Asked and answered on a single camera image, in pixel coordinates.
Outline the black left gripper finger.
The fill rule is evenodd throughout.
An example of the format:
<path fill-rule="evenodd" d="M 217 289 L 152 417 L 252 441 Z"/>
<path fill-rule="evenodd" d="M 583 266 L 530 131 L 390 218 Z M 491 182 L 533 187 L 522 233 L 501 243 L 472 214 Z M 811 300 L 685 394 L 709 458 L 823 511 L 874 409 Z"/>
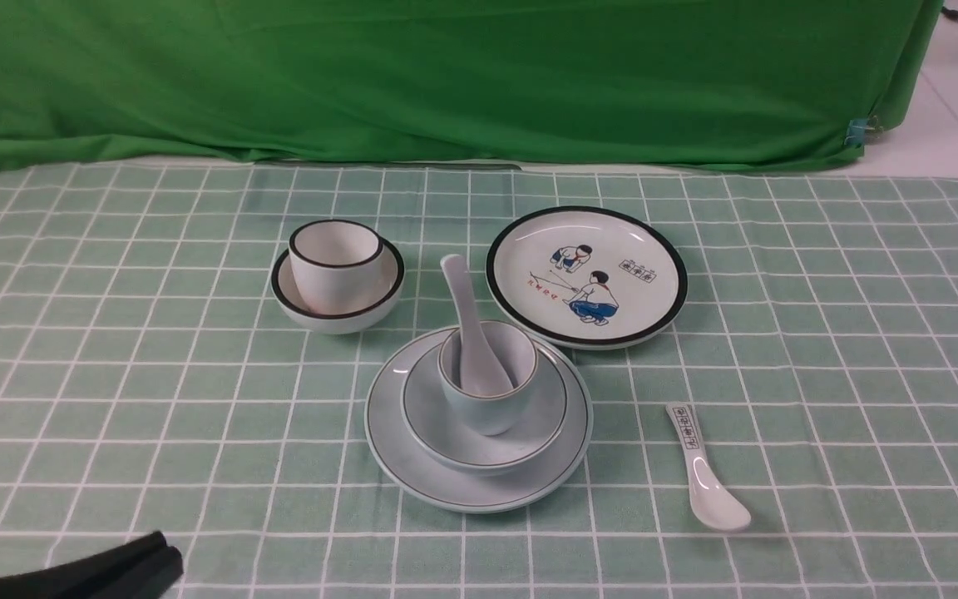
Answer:
<path fill-rule="evenodd" d="M 81 560 L 0 577 L 0 598 L 160 598 L 183 573 L 181 551 L 154 531 Z"/>

